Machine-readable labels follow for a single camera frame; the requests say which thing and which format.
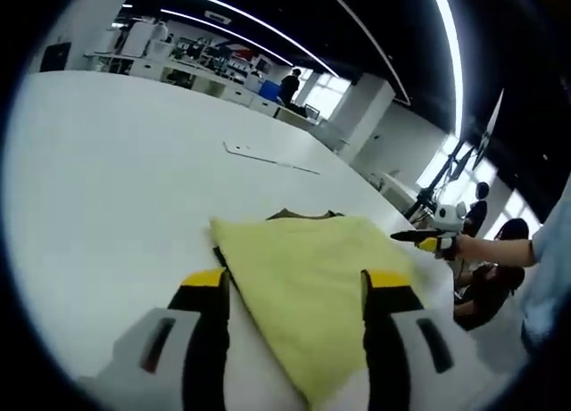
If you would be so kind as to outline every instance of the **white table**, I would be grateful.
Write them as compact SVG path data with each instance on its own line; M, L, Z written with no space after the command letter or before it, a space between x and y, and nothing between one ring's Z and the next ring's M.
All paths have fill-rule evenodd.
M227 154L263 145L319 176ZM47 72L23 83L4 159L4 230L21 297L73 377L189 273L216 267L209 217L262 220L287 207L409 223L310 134L243 106L142 78ZM431 307L451 314L450 269L408 244ZM228 409L304 409L232 291Z

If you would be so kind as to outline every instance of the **computer monitor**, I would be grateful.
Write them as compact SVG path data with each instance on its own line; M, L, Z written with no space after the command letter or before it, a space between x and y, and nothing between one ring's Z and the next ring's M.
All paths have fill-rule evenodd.
M307 113L308 119L315 119L316 121L319 118L319 114L321 113L320 110L317 108L313 108L311 105L305 105L305 112Z

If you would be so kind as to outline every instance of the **white pillar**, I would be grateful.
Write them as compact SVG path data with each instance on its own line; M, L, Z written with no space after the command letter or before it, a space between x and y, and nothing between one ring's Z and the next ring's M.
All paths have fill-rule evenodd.
M302 90L300 90L300 93L295 97L294 103L296 105L303 106L307 96L310 95L311 89L318 82L319 77L320 74L318 74L315 70L311 73L310 77L307 78L307 81L305 82L305 86L303 86Z
M356 110L356 107L353 104L353 110L346 116L347 118L352 118L352 121L354 121L346 125L348 128L351 128L352 131L347 139L348 144L339 152L339 157L347 164L352 163L363 145L367 142L368 138L375 131L378 122L385 115L385 112L393 101L393 98L393 88L387 81L381 80L380 87L378 87L377 91L373 93L373 97L370 102L365 105L366 107L364 110ZM337 118L342 115L343 107L339 111Z
M83 70L84 56L94 40L111 26L125 0L71 0L54 24L29 65L29 73L39 72L49 45L71 42L66 70Z

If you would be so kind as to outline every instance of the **folded cloth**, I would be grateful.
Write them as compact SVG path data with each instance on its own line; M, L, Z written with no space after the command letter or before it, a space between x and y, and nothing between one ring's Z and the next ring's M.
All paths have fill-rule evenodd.
M413 269L370 221L213 219L211 232L261 334L311 407L367 367L360 271L410 278Z

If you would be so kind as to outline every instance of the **office desk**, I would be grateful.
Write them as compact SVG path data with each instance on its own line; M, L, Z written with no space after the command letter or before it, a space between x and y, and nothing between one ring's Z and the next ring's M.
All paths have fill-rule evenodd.
M217 267L209 218L262 220L283 208L409 223L310 134L243 106L164 83L87 71L23 82L4 159L5 233L23 302L72 376L108 363L112 344L180 281ZM225 152L258 145L314 175ZM450 269L398 243L424 272L429 306L452 312ZM232 291L228 409L305 409Z

